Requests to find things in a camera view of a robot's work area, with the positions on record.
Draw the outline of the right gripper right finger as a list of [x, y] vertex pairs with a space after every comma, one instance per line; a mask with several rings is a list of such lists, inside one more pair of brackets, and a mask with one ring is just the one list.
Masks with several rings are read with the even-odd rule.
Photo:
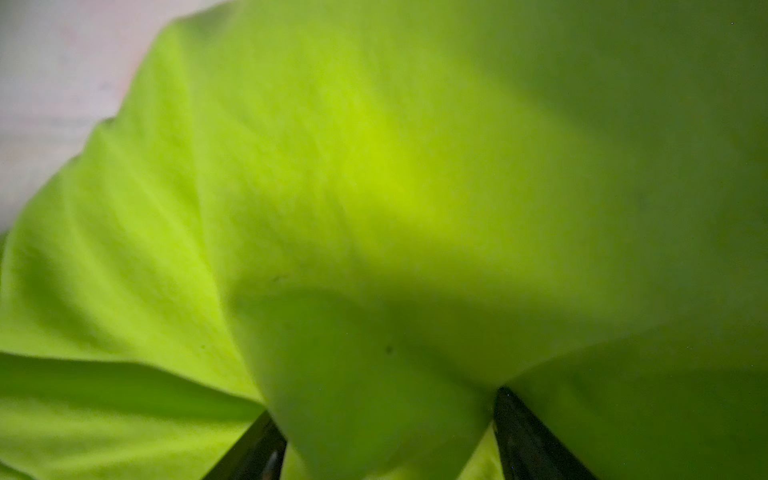
[[497, 391], [493, 429], [505, 479], [597, 479], [508, 387]]

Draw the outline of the lime green shorts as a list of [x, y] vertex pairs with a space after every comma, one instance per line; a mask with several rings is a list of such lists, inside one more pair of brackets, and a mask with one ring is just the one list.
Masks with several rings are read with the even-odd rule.
[[767, 475], [763, 1], [231, 1], [1, 238], [1, 475]]

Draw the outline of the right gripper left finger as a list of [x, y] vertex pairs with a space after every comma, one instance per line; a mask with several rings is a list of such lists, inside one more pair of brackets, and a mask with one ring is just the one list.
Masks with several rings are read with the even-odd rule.
[[277, 480], [286, 449], [286, 438], [264, 411], [203, 480]]

